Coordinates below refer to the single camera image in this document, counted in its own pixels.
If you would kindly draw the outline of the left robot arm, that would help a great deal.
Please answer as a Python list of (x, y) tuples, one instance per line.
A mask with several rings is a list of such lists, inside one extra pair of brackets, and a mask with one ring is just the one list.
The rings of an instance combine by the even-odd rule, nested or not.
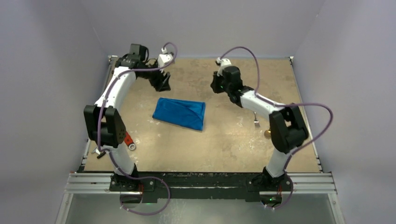
[(123, 101), (138, 78), (146, 79), (157, 91), (170, 91), (170, 74), (165, 68), (174, 63), (178, 50), (172, 44), (169, 51), (164, 44), (153, 64), (149, 64), (149, 49), (140, 44), (131, 44), (129, 52), (114, 63), (112, 78), (102, 95), (93, 105), (86, 105), (83, 111), (89, 139), (95, 141), (99, 152), (108, 153), (114, 172), (123, 175), (121, 185), (128, 191), (139, 186), (139, 178), (134, 175), (135, 163), (130, 160), (127, 148), (122, 144), (127, 129), (120, 114)]

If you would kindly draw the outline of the blue cloth napkin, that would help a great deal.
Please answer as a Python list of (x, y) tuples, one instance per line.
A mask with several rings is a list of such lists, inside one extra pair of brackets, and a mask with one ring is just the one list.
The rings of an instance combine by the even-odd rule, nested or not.
[(152, 118), (173, 125), (202, 131), (206, 103), (172, 98), (159, 98)]

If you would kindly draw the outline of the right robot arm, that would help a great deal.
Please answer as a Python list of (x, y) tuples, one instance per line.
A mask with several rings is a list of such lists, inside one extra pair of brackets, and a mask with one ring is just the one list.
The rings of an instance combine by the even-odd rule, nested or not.
[(299, 107), (279, 104), (256, 94), (253, 88), (243, 84), (240, 69), (232, 65), (220, 66), (213, 73), (210, 87), (214, 93), (225, 92), (232, 103), (253, 111), (269, 122), (269, 136), (274, 151), (263, 169), (262, 183), (266, 189), (275, 189), (280, 185), (280, 177), (285, 174), (291, 153), (309, 137)]

